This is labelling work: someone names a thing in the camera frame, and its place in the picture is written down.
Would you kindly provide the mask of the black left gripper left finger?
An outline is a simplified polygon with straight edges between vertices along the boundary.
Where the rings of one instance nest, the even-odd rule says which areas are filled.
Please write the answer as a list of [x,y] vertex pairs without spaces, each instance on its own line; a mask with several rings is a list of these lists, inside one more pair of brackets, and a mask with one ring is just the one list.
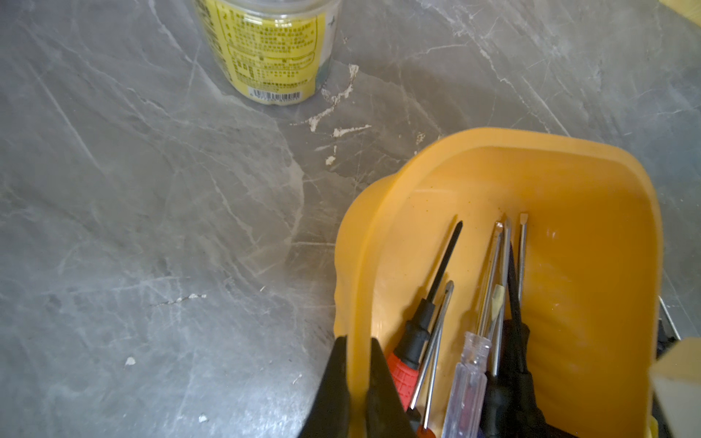
[[319,390],[299,438],[346,438],[351,420],[347,377],[347,337],[335,339]]

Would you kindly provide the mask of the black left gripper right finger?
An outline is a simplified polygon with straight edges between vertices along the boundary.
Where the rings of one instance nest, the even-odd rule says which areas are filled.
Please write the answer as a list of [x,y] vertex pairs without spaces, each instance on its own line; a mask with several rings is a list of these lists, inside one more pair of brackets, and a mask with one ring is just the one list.
[[376,338],[372,338],[371,342],[365,421],[369,438],[416,438],[394,386],[382,347]]

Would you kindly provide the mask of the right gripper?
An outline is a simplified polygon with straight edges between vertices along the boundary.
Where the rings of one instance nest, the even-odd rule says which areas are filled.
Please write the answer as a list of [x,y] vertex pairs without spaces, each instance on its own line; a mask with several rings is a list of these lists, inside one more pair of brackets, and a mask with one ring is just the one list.
[[650,369],[659,435],[699,437],[700,339],[681,337],[662,299],[659,308],[656,360]]

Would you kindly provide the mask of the yellow storage box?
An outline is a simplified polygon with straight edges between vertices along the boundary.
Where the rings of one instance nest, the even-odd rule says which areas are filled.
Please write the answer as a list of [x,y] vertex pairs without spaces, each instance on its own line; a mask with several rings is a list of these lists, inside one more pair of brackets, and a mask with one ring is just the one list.
[[436,383],[444,416],[465,333],[476,328],[494,225],[518,224],[521,214],[521,310],[540,410],[578,437],[648,434],[663,231],[646,171],[613,146],[480,128],[435,142],[371,184],[341,222],[334,333],[348,339],[351,436],[367,434],[372,339],[392,350],[461,222]]

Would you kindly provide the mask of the large black yellow-end screwdriver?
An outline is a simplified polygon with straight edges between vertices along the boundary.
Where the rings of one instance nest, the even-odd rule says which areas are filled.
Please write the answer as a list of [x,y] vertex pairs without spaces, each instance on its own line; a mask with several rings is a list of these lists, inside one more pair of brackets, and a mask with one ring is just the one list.
[[507,409],[507,431],[512,437],[547,437],[547,425],[537,405],[534,381],[527,364],[529,327],[523,323],[513,247],[509,250],[509,309],[506,321],[507,348],[503,353],[502,372],[509,387],[511,402]]

